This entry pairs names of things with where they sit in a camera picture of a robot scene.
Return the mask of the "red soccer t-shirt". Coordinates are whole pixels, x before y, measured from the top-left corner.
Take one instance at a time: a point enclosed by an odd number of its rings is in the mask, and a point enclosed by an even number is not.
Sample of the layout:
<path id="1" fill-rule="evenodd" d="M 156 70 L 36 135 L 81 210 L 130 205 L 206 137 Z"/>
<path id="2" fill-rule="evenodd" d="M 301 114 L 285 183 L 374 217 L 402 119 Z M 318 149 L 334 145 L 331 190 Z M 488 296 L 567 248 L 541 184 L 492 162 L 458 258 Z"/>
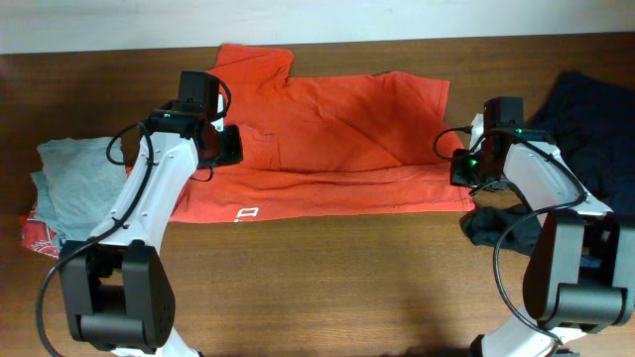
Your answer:
<path id="1" fill-rule="evenodd" d="M 227 122 L 243 160 L 201 171 L 173 219 L 255 222 L 303 216 L 463 212 L 467 189 L 445 156 L 446 80 L 402 71 L 293 77 L 285 49 L 225 45 L 213 74 L 232 93 Z"/>

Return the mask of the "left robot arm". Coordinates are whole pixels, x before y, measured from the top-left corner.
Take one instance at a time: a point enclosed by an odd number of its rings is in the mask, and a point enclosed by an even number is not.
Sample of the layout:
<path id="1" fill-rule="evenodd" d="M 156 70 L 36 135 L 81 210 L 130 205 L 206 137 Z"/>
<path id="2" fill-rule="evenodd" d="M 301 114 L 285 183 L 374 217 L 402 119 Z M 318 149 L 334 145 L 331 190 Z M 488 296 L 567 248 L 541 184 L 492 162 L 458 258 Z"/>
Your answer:
<path id="1" fill-rule="evenodd" d="M 86 241 L 67 241 L 50 273 L 61 279 L 70 336 L 117 356 L 195 356 L 174 324 L 176 298 L 160 259 L 165 230 L 198 170 L 243 159 L 224 119 L 229 87 L 204 71 L 181 75 L 176 99 L 134 124 L 130 176 Z"/>

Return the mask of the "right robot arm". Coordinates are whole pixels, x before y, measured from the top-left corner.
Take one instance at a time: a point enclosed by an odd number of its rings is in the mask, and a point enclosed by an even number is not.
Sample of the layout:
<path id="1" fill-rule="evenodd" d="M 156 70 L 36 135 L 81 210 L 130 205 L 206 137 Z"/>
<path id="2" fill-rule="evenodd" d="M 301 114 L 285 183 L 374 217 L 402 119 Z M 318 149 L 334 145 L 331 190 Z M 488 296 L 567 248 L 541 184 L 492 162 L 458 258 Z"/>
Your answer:
<path id="1" fill-rule="evenodd" d="M 500 96 L 472 121 L 470 147 L 453 152 L 450 182 L 516 189 L 540 236 L 523 279 L 523 303 L 477 336 L 472 356 L 566 356 L 566 343 L 627 323 L 634 312 L 634 220 L 594 197 L 566 165 L 554 139 L 524 125 L 523 101 Z"/>

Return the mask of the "dark navy garment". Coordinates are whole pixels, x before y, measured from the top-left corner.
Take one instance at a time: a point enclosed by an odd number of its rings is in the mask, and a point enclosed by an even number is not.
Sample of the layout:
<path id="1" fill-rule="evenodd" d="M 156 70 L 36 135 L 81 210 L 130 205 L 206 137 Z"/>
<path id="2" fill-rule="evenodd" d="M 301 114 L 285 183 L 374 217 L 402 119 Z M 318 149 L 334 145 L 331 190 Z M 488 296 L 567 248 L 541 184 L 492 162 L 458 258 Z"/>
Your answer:
<path id="1" fill-rule="evenodd" d="M 634 216 L 634 87 L 595 79 L 579 71 L 559 75 L 530 127 L 549 132 L 581 183 L 616 214 Z M 475 246 L 493 247 L 508 225 L 528 209 L 476 208 L 461 219 Z M 502 249 L 531 256 L 540 236 L 537 218 L 515 227 Z"/>

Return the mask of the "folded grey t-shirt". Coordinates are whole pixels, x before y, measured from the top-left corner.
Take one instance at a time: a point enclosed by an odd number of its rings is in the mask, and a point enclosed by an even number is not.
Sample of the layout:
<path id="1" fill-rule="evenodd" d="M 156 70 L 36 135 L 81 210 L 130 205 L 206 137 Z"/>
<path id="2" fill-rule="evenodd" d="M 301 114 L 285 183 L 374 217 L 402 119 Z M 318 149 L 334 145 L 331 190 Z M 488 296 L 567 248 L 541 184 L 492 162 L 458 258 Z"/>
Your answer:
<path id="1" fill-rule="evenodd" d="M 126 171 L 107 160 L 121 162 L 121 141 L 96 139 L 51 140 L 38 146 L 43 168 L 32 174 L 38 200 L 36 218 L 54 232 L 54 244 L 84 241 L 113 206 L 127 179 Z"/>

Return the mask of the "folded red printed t-shirt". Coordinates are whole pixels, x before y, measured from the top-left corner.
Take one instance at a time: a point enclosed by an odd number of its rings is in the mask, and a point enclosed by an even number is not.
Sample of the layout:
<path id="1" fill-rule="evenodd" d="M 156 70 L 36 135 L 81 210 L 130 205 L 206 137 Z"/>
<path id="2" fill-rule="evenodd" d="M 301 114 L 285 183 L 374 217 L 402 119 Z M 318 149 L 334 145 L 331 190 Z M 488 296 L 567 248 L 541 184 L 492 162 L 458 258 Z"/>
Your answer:
<path id="1" fill-rule="evenodd" d="M 127 170 L 108 163 L 46 165 L 32 180 L 37 201 L 21 218 L 22 245 L 55 258 L 66 241 L 89 237 L 112 208 Z"/>

